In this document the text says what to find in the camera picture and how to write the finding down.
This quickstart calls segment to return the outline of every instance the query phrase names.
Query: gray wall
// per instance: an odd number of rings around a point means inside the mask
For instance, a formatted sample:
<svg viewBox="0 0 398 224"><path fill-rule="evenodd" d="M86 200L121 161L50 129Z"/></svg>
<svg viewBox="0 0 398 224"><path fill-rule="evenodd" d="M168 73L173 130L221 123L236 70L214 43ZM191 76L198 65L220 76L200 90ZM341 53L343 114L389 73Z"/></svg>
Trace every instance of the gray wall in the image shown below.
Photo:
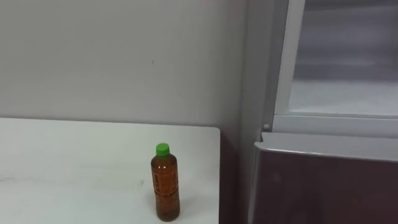
<svg viewBox="0 0 398 224"><path fill-rule="evenodd" d="M245 0L0 1L0 116L221 127L238 141Z"/></svg>

